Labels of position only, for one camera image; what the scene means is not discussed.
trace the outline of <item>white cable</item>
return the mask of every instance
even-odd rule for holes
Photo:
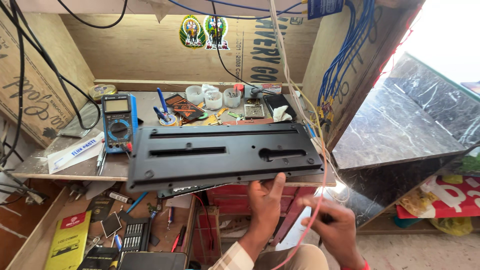
[[[300,98],[297,96],[297,94],[295,93],[295,90],[293,89],[292,80],[290,78],[290,69],[289,69],[288,63],[287,63],[287,53],[285,51],[285,45],[284,45],[284,42],[283,42],[283,35],[282,35],[281,31],[278,31],[278,29],[280,27],[279,27],[279,24],[278,24],[277,16],[275,16],[275,14],[276,14],[275,3],[274,3],[273,0],[268,0],[268,3],[270,5],[270,15],[271,15],[271,19],[272,19],[273,31],[274,31],[274,35],[275,35],[275,39],[276,39],[276,45],[277,45],[277,48],[278,48],[278,51],[279,51],[279,54],[280,54],[280,58],[282,60],[285,78],[287,79],[287,82],[288,82],[288,90],[290,92],[292,100],[295,103],[295,106],[297,107],[297,111],[299,112],[300,117],[312,127],[313,133],[315,134],[315,136],[317,138],[320,139],[323,136],[319,136],[317,134],[317,132],[315,130],[316,125],[313,124],[313,122],[310,121],[310,119],[308,117],[306,117],[305,114],[303,113]],[[314,139],[313,141],[315,141],[315,143],[320,148],[324,148],[324,145],[319,143],[317,140]],[[324,152],[325,152],[325,155],[326,155],[327,162],[332,165],[332,170],[334,171],[335,176],[338,178],[338,180],[347,189],[347,198],[345,200],[340,200],[340,199],[337,199],[336,197],[332,196],[327,189],[326,189],[326,191],[333,199],[337,200],[338,202],[346,202],[350,198],[350,190],[349,190],[348,186],[345,184],[345,182],[340,178],[340,176],[338,176],[338,173],[334,169],[333,163],[330,160],[330,153],[328,153],[328,151],[326,149],[324,149]]]

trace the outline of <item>screw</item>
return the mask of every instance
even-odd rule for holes
[[[145,172],[145,177],[146,178],[152,178],[155,174],[153,173],[152,170],[148,170]]]

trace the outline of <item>blue wire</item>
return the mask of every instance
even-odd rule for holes
[[[355,49],[356,45],[358,44],[359,40],[361,39],[361,34],[365,32],[365,28],[367,26],[367,22],[366,21],[366,18],[368,16],[368,13],[369,13],[369,4],[372,2],[372,0],[370,1],[364,1],[364,7],[363,7],[363,10],[364,12],[362,12],[362,16],[360,17],[359,19],[359,22],[357,24],[357,27],[356,27],[356,30],[358,29],[361,29],[360,31],[356,31],[356,34],[354,37],[351,37],[350,40],[355,40],[355,42],[351,43],[350,46],[349,46],[349,51],[348,53],[343,57],[343,59],[341,60],[341,63],[338,65],[337,69],[336,69],[336,73],[335,73],[335,76],[333,77],[333,81],[331,84],[328,85],[328,90],[327,90],[327,96],[333,96],[334,95],[334,91],[335,91],[335,85],[337,84],[338,82],[338,85],[340,86],[341,85],[341,80],[338,81],[338,75],[340,74],[340,70],[342,69],[343,65],[345,64],[345,61],[347,60],[347,56],[350,55],[352,53],[352,51]]]
[[[244,8],[244,9],[251,9],[251,10],[260,10],[260,11],[267,11],[269,12],[270,10],[268,9],[262,9],[262,8],[255,8],[255,7],[249,7],[249,6],[244,6],[244,5],[238,5],[238,4],[232,4],[232,3],[226,3],[226,2],[222,2],[222,1],[218,1],[218,0],[208,0],[210,2],[215,2],[215,3],[219,3],[219,4],[223,4],[223,5],[228,5],[228,6],[233,6],[233,7],[239,7],[239,8]],[[292,9],[298,5],[300,5],[300,3],[298,4],[295,4],[294,6],[290,7],[289,9]],[[288,14],[301,14],[301,12],[284,12],[284,13],[288,13]]]
[[[357,25],[355,25],[356,12],[355,12],[354,4],[350,0],[346,0],[345,5],[350,8],[350,23],[348,26],[347,35],[345,36],[344,42],[340,48],[340,52],[334,58],[330,67],[326,70],[323,76],[322,85],[320,86],[320,91],[318,94],[318,100],[317,100],[318,106],[320,106],[320,100],[322,96],[325,97],[325,99],[327,99],[327,97],[329,96],[332,96],[332,98],[336,97],[338,90],[341,87],[341,82],[343,80],[343,77],[346,71],[348,70],[348,68],[353,62],[353,59],[355,59],[360,48],[363,46],[366,39],[370,35],[370,31],[373,26],[372,21],[373,21],[373,13],[375,8],[373,0],[365,0],[363,2],[363,12],[360,16],[359,21],[357,22]],[[361,36],[363,35],[363,33],[365,33],[365,30],[367,28],[368,28],[368,33],[365,36],[365,38],[360,42]],[[344,69],[340,77],[340,80],[337,80],[343,65],[348,59],[348,56],[354,50],[355,50],[355,53],[353,54],[352,58],[346,65],[346,68]]]
[[[360,48],[363,46],[363,44],[365,43],[365,41],[367,40],[368,36],[370,35],[370,31],[372,30],[373,28],[373,12],[375,10],[375,5],[374,3],[372,2],[371,5],[370,5],[370,9],[371,9],[371,16],[369,17],[370,19],[370,27],[368,28],[368,32],[367,34],[365,35],[365,38],[363,39],[362,43],[360,44],[360,46],[358,47],[357,51],[355,52],[355,54],[353,55],[352,59],[350,59],[350,62],[348,62],[347,64],[347,67],[345,68],[345,70],[343,71],[343,74],[342,76],[340,77],[340,82],[343,80],[343,76],[345,75],[345,72],[347,71],[347,69],[349,68],[349,66],[352,64],[352,61],[353,59],[357,56],[358,52],[360,51]],[[334,95],[333,95],[333,98],[335,98],[337,92],[338,92],[338,89],[340,88],[340,84],[338,85]]]
[[[308,131],[310,132],[310,134],[312,135],[312,138],[315,138],[315,133],[313,133],[313,130],[312,128],[310,127],[310,125],[308,123],[306,123],[306,126],[308,128]]]
[[[216,16],[216,17],[223,17],[223,18],[229,18],[229,19],[240,19],[240,20],[259,20],[259,19],[267,19],[267,18],[270,18],[270,16],[253,17],[253,18],[251,18],[251,17],[235,17],[235,16],[226,16],[226,15],[215,15],[215,14],[212,14],[212,13],[206,13],[206,12],[201,12],[201,11],[198,11],[198,10],[194,10],[194,9],[189,8],[189,7],[185,6],[185,5],[182,5],[182,4],[178,3],[178,2],[175,2],[174,0],[169,0],[169,1],[172,2],[172,3],[174,3],[174,4],[176,4],[177,6],[181,6],[181,7],[183,7],[184,9],[187,9],[187,10],[189,10],[189,11],[191,11],[191,12],[195,12],[195,13],[202,14],[202,15],[209,15],[209,16],[213,16],[213,17]],[[292,8],[298,6],[299,4],[301,4],[301,3],[297,3],[297,4],[295,4],[295,5],[287,8],[286,10],[280,11],[280,12],[277,13],[277,15],[286,13],[287,11],[289,11],[289,10],[291,10]]]
[[[327,69],[327,71],[325,72],[324,74],[324,77],[323,77],[323,80],[322,80],[322,85],[320,86],[320,92],[319,92],[319,95],[318,95],[318,100],[317,100],[317,106],[320,106],[320,99],[322,96],[325,96],[325,98],[328,96],[326,95],[326,88],[328,85],[330,85],[330,80],[331,80],[331,77],[332,77],[332,71],[334,70],[335,66],[345,57],[345,53],[346,51],[348,51],[348,42],[350,41],[350,37],[353,35],[354,36],[354,30],[356,30],[357,28],[354,28],[355,27],[355,6],[354,4],[349,1],[349,0],[346,0],[345,1],[345,5],[348,6],[350,8],[350,23],[348,25],[348,31],[347,31],[347,35],[345,36],[345,39],[344,39],[344,42],[342,44],[342,47],[340,48],[340,52],[337,54],[337,56],[335,56],[334,60],[332,61],[332,64],[330,65],[330,67]]]

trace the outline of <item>beige trousers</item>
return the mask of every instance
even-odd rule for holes
[[[265,252],[258,256],[254,270],[271,270],[283,262],[293,247],[280,251]],[[278,270],[328,270],[324,253],[315,245],[300,245],[295,255]]]

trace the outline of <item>small plastic cup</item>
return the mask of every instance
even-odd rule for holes
[[[209,110],[218,110],[222,107],[222,93],[218,91],[205,93],[205,106]]]
[[[187,93],[187,100],[194,105],[198,105],[204,100],[204,93],[200,86],[189,86],[185,92]]]
[[[233,88],[229,88],[223,92],[223,99],[225,106],[229,108],[236,108],[240,106],[241,92]]]

